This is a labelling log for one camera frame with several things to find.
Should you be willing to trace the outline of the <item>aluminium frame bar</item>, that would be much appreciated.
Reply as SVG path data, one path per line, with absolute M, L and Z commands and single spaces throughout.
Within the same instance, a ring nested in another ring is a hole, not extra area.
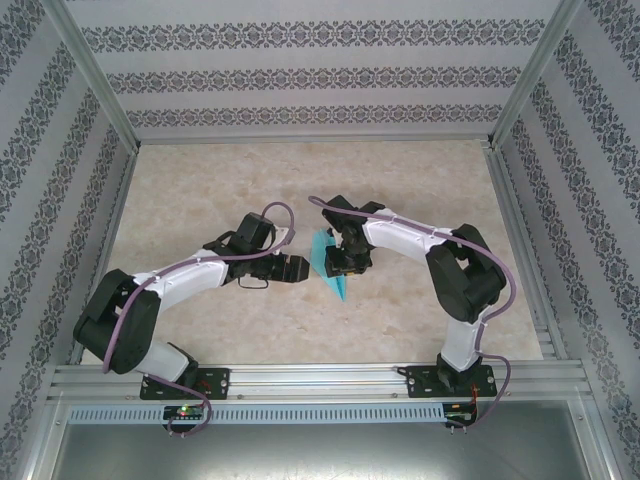
M 595 400 L 580 397 L 573 403 L 572 412 L 590 480 L 621 480 L 620 470 Z
M 70 415 L 60 398 L 45 402 L 23 470 L 23 480 L 52 480 Z

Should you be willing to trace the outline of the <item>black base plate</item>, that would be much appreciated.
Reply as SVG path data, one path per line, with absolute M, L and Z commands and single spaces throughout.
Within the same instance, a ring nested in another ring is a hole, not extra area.
M 197 368 L 185 372 L 177 381 L 179 385 L 204 395 L 209 400 L 226 400 L 230 384 L 227 368 Z M 142 400 L 197 400 L 192 393 L 185 392 L 145 376 L 140 387 Z
M 466 373 L 436 365 L 408 366 L 403 369 L 410 398 L 480 398 L 497 395 L 493 369 L 479 365 Z

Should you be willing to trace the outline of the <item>aluminium mounting rail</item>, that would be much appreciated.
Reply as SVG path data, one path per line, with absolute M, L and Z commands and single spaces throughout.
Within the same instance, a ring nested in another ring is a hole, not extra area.
M 506 401 L 568 400 L 593 395 L 577 360 L 516 361 L 510 377 L 491 366 Z M 373 403 L 407 400 L 407 380 L 391 364 L 231 365 L 229 403 Z M 97 365 L 60 366 L 46 393 L 49 402 L 138 403 L 142 375 L 103 374 Z

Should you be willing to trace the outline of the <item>grey metal sheet panel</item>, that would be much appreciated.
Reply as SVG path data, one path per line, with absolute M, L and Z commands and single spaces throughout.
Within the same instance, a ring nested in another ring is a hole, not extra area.
M 223 425 L 172 439 L 157 426 L 71 425 L 46 480 L 600 480 L 577 440 L 487 426 Z

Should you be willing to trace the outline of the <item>teal cloth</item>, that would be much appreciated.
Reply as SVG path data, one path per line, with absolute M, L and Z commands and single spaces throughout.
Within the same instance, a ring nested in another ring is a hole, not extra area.
M 346 278 L 344 275 L 330 277 L 325 265 L 328 259 L 326 248 L 335 246 L 336 240 L 331 229 L 316 231 L 312 237 L 310 265 L 326 285 L 342 302 L 346 301 Z

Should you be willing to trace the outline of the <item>aluminium frame post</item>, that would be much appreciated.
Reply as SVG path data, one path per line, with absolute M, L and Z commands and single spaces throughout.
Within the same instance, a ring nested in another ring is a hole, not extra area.
M 489 136 L 492 150 L 496 150 L 506 141 L 524 104 L 583 2 L 584 0 L 559 0 Z
M 128 152 L 138 153 L 140 140 L 65 0 L 40 1 Z

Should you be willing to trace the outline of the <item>aluminium side rail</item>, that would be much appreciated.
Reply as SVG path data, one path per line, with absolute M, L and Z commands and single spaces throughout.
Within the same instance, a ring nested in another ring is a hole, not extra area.
M 103 154 L 74 210 L 65 276 L 60 279 L 59 297 L 65 302 L 65 309 L 58 314 L 60 364 L 81 362 L 82 347 L 72 331 L 107 268 L 136 160 L 136 152 L 122 148 Z
M 491 147 L 484 147 L 483 153 L 543 357 L 547 360 L 567 360 L 569 356 L 561 338 L 504 160 L 501 154 Z

